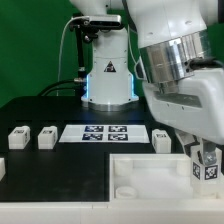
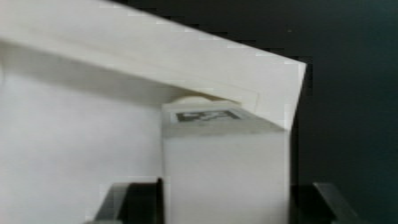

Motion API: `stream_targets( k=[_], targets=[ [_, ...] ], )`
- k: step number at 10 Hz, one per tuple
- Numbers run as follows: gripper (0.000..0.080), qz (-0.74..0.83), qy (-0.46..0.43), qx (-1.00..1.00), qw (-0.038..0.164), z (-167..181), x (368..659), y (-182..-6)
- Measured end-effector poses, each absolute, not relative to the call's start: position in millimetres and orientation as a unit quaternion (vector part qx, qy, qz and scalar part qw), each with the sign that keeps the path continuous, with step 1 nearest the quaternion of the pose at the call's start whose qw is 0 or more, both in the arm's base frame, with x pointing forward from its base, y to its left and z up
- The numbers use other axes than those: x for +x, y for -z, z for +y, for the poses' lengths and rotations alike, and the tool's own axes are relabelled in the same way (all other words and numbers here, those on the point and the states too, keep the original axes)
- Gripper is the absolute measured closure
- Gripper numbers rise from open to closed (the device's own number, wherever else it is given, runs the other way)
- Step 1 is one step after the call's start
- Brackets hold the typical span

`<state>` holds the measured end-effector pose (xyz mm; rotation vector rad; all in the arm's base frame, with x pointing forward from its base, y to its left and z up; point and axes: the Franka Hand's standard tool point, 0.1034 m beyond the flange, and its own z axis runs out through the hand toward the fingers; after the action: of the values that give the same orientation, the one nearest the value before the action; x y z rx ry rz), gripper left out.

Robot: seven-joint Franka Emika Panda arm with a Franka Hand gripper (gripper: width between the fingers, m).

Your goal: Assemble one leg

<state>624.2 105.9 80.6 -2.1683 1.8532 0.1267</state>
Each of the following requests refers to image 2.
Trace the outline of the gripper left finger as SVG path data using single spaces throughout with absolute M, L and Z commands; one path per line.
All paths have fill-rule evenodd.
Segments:
M 116 183 L 87 224 L 165 224 L 164 180 Z

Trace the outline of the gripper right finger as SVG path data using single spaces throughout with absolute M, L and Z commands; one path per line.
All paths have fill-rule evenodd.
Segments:
M 332 183 L 292 186 L 290 224 L 363 224 Z

